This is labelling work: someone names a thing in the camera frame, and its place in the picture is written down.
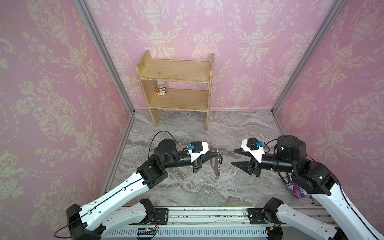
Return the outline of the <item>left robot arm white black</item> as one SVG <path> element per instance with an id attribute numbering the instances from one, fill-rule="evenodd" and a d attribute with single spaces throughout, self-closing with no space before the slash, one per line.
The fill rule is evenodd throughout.
<path id="1" fill-rule="evenodd" d="M 192 142 L 178 152 L 174 140 L 160 141 L 148 160 L 117 187 L 86 205 L 67 208 L 70 238 L 100 240 L 127 225 L 156 221 L 156 209 L 149 199 L 141 199 L 129 208 L 124 205 L 165 180 L 168 168 L 192 166 L 193 173 L 197 173 L 203 163 L 220 156 L 210 151 L 207 142 Z"/>

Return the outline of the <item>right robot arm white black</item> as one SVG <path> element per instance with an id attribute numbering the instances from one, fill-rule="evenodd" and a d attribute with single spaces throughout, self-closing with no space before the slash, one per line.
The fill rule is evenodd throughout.
<path id="1" fill-rule="evenodd" d="M 271 198 L 263 207 L 262 216 L 272 226 L 269 239 L 283 237 L 281 225 L 286 224 L 316 240 L 382 240 L 360 211 L 350 203 L 341 182 L 324 164 L 312 160 L 306 152 L 306 143 L 292 135 L 277 138 L 273 153 L 266 153 L 266 144 L 256 138 L 245 139 L 236 154 L 250 157 L 247 162 L 232 165 L 248 175 L 259 177 L 262 170 L 286 173 L 291 181 L 318 201 L 335 221 L 325 224 L 304 215 L 277 198 Z"/>

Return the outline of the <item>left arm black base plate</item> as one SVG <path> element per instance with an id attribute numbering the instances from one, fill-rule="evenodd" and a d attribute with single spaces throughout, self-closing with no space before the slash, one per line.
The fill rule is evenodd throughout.
<path id="1" fill-rule="evenodd" d="M 149 214 L 149 216 L 145 217 L 141 222 L 133 223 L 132 225 L 166 225 L 168 223 L 169 210 L 168 208 L 156 207 L 153 214 Z"/>

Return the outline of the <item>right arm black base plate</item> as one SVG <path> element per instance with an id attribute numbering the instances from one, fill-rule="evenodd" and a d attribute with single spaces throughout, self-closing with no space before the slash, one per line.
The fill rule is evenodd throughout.
<path id="1" fill-rule="evenodd" d="M 263 208 L 248 208 L 245 213 L 251 225 L 285 225 L 277 217 L 266 217 Z"/>

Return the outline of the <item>silver metal key holder plate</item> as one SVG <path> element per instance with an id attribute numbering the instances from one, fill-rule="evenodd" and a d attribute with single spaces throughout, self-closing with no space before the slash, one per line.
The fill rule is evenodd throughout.
<path id="1" fill-rule="evenodd" d="M 215 174 L 215 179 L 218 179 L 221 175 L 221 165 L 223 162 L 223 156 L 220 149 L 217 149 L 213 146 L 210 147 L 211 152 L 219 153 L 218 156 L 214 157 L 213 159 L 210 159 L 211 167 Z"/>

